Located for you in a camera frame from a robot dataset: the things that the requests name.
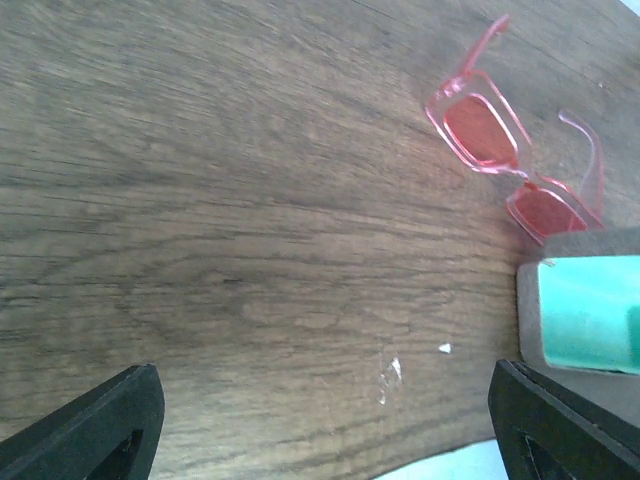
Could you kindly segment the pink transparent sunglasses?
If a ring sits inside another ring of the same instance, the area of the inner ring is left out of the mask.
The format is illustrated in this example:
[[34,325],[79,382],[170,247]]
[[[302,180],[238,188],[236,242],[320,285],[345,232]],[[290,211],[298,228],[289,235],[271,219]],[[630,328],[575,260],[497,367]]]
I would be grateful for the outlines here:
[[589,167],[578,191],[531,168],[532,142],[489,75],[475,68],[488,43],[508,29],[510,16],[495,20],[469,48],[454,72],[425,102],[426,116],[457,157],[475,172],[522,181],[506,199],[513,220],[539,245],[552,235],[601,229],[604,153],[594,129],[561,110],[559,119],[590,143]]

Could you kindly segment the light blue cleaning cloth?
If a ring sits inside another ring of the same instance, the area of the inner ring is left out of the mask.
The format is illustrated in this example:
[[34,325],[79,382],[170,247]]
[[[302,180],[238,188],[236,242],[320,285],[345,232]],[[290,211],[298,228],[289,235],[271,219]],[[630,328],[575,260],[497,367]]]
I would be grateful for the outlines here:
[[379,476],[384,480],[507,480],[495,439],[415,461]]

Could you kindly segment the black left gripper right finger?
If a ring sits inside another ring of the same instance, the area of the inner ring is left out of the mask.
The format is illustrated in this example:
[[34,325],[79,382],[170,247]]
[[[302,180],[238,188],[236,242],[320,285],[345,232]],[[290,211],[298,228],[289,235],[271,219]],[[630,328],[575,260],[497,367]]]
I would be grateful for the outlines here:
[[522,362],[496,362],[488,407],[510,479],[639,477],[638,427]]

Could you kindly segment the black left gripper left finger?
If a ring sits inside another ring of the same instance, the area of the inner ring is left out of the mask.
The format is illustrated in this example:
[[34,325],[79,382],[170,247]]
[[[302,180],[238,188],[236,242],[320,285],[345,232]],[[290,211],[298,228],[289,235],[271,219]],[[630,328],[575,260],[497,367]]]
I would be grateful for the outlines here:
[[157,368],[133,365],[1,442],[3,479],[147,479],[165,415]]

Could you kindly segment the grey case green lining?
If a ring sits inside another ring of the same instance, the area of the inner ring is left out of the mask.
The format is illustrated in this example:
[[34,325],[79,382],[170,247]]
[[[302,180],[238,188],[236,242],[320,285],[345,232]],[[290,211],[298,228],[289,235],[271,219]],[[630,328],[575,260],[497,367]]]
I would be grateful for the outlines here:
[[638,228],[549,237],[516,290],[525,363],[638,425]]

